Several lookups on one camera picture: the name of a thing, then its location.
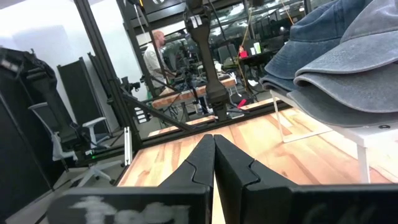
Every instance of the chair armrest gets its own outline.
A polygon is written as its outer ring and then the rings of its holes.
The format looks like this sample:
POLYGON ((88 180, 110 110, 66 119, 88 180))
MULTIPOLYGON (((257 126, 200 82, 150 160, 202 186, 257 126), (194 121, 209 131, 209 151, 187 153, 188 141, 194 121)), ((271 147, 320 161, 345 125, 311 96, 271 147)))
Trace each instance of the chair armrest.
POLYGON ((92 121, 89 121, 89 122, 84 123, 84 124, 83 124, 83 127, 84 127, 84 128, 90 128, 90 127, 93 127, 94 125, 96 125, 97 123, 99 123, 100 121, 104 121, 104 120, 106 120, 106 118, 104 118, 104 117, 102 117, 102 118, 97 118, 97 119, 95 119, 95 120, 92 120, 92 121))

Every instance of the white office chair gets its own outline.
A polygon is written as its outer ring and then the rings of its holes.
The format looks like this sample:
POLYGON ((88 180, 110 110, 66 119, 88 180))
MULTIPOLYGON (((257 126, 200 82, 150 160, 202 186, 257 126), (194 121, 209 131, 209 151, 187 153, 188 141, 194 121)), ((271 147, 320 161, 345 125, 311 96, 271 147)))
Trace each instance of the white office chair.
MULTIPOLYGON (((40 103, 37 105, 30 106, 28 108, 29 110, 33 111, 33 113, 36 114, 36 116, 41 120, 49 134, 51 135, 51 140, 53 142, 53 153, 52 153, 52 159, 53 161, 59 161, 61 160, 63 164, 65 165, 66 170, 66 164, 63 161, 66 158, 72 157, 74 161, 77 161, 77 156, 74 151, 70 152, 64 152, 62 150, 62 145, 61 145, 61 139, 58 135, 57 132, 57 127, 58 127, 58 122, 55 119, 55 116, 53 115, 51 109, 49 108, 47 103, 40 103)), ((91 148, 96 147, 95 145, 99 144, 100 142, 104 141, 107 138, 101 137, 101 139, 97 139, 95 133, 94 133, 94 126, 95 124, 98 124, 101 121, 104 121, 106 118, 98 118, 93 121, 89 121, 85 124, 83 124, 83 127, 87 127, 90 130, 90 137, 91 137, 91 148)), ((91 150, 88 149, 86 151, 86 155, 89 155, 91 153, 91 150)), ((75 182, 79 179, 81 179, 80 183, 78 184, 78 187, 82 187, 85 185, 88 180, 92 177, 95 176, 95 178, 98 180, 99 177, 102 177, 106 180, 109 181, 109 183, 114 184, 114 180, 108 175, 105 174, 102 170, 107 169, 112 166, 116 165, 121 165, 122 161, 114 161, 114 162, 108 162, 104 164, 90 164, 89 169, 84 171, 82 174, 80 174, 78 177, 74 178, 72 182, 75 182)))

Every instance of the red object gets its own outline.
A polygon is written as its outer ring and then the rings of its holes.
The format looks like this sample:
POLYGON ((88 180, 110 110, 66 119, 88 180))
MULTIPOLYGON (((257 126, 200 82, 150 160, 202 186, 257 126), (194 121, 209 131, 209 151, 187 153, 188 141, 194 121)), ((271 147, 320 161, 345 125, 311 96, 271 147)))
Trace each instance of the red object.
POLYGON ((246 100, 243 99, 243 100, 239 103, 238 109, 241 109, 241 107, 242 107, 245 103, 246 103, 246 100))
POLYGON ((246 57, 248 57, 248 52, 247 52, 247 51, 240 52, 240 53, 239 53, 239 56, 240 56, 241 58, 246 58, 246 57))

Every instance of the chair base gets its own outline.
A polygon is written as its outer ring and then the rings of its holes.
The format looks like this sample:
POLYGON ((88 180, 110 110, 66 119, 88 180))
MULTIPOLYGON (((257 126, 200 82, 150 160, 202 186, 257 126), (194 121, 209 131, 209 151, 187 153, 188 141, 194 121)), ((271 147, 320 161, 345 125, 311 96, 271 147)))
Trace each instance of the chair base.
POLYGON ((88 170, 84 171, 78 177, 74 178, 72 180, 72 182, 75 182, 75 181, 81 179, 81 181, 77 187, 82 187, 89 181, 89 179, 92 176, 95 176, 96 179, 99 179, 100 177, 102 177, 102 178, 108 180, 110 184, 114 184, 115 181, 108 174, 105 174, 102 170, 110 168, 112 166, 121 165, 121 164, 122 164, 122 161, 114 161, 114 162, 107 162, 104 164, 92 165, 89 167, 88 170))

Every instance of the bald man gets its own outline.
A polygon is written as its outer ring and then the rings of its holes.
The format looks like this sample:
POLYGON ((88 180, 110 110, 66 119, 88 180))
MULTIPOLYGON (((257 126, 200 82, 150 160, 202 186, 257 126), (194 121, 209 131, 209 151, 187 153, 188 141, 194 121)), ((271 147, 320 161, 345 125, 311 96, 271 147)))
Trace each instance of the bald man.
MULTIPOLYGON (((162 31, 155 30, 153 32, 153 34, 154 34, 156 46, 154 46, 152 43, 147 44, 147 50, 144 53, 145 65, 147 66, 150 75, 152 75, 156 79, 166 83, 166 81, 164 80, 163 74, 162 74, 162 70, 160 69, 160 63, 156 57, 155 50, 157 50, 159 52, 160 59, 162 61, 162 65, 163 65, 166 75, 170 78, 174 78, 175 74, 167 68, 166 64, 163 61, 162 52, 160 51, 160 48, 165 45, 164 33, 162 31)), ((152 84, 155 87, 155 93, 157 96, 159 96, 165 89, 164 86, 157 81, 152 80, 152 84)))

